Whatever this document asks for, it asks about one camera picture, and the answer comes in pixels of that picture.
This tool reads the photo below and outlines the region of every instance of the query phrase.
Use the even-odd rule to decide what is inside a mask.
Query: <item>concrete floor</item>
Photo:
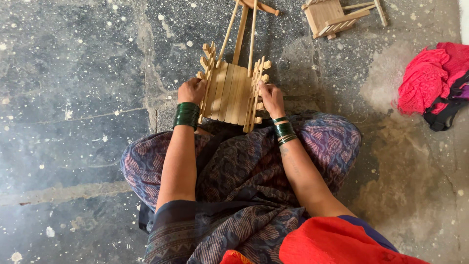
[[[419,50],[461,41],[458,0],[384,0],[388,27],[372,10],[333,40],[312,39],[301,2],[265,3],[282,15],[257,15],[254,58],[273,62],[268,73],[287,111],[341,114],[363,133],[340,200],[402,253],[469,263],[469,111],[435,133],[420,116],[401,117],[391,106]],[[221,45],[233,6],[0,2],[1,263],[142,261],[139,199],[118,160],[129,142],[171,127],[177,87],[201,69],[203,43]]]

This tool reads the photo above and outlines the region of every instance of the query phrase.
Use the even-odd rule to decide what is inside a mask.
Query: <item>wooden model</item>
[[[244,6],[242,9],[238,36],[236,38],[233,62],[227,63],[222,61],[222,56],[240,2]],[[205,73],[199,71],[197,73],[197,77],[200,79],[206,79],[207,87],[205,96],[200,103],[200,124],[202,123],[202,118],[205,117],[226,123],[243,125],[243,131],[248,133],[254,129],[254,124],[260,124],[262,122],[262,118],[256,117],[256,111],[264,109],[263,103],[258,102],[258,97],[262,96],[262,94],[257,86],[257,82],[259,80],[263,80],[265,82],[269,81],[269,76],[267,74],[263,74],[263,71],[270,68],[272,63],[270,61],[266,61],[265,56],[263,56],[261,60],[258,60],[254,64],[254,69],[251,70],[254,32],[256,26],[256,11],[262,7],[264,11],[278,15],[278,10],[273,11],[273,8],[264,4],[259,5],[257,0],[254,0],[252,7],[257,6],[258,8],[254,9],[253,14],[250,61],[248,68],[240,67],[238,66],[238,61],[249,3],[250,0],[236,1],[218,60],[215,59],[217,54],[213,41],[210,46],[208,44],[204,44],[202,47],[205,56],[200,58],[200,64],[204,68]]]
[[[313,38],[325,37],[333,39],[336,33],[350,29],[360,18],[370,14],[370,9],[377,8],[383,26],[387,26],[383,9],[379,0],[364,4],[342,7],[339,0],[309,0],[301,7],[308,19]],[[362,8],[348,15],[344,10]]]

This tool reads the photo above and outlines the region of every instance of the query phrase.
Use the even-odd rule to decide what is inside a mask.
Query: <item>stack of bangles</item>
[[[186,124],[197,130],[200,107],[192,102],[182,102],[177,105],[176,117],[174,118],[173,129],[177,125]]]
[[[295,132],[293,131],[292,124],[288,122],[285,116],[274,119],[273,123],[276,124],[282,121],[287,121],[287,122],[275,125],[275,132],[277,134],[277,139],[279,140],[279,147],[289,142],[290,140],[297,139],[297,136]]]

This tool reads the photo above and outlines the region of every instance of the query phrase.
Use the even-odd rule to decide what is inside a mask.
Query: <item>forearm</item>
[[[156,210],[174,200],[196,200],[196,151],[194,128],[189,125],[174,127],[161,173]]]
[[[281,145],[280,152],[288,181],[311,216],[355,216],[332,195],[299,139]]]

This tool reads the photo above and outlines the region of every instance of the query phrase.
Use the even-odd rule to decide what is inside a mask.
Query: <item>dark blue cloth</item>
[[[343,219],[352,225],[361,226],[365,230],[365,233],[371,237],[374,241],[376,241],[379,245],[384,248],[390,249],[394,252],[399,253],[397,249],[394,247],[389,240],[387,240],[383,235],[381,235],[378,231],[374,230],[367,222],[360,218],[356,218],[353,216],[338,216],[338,218]]]

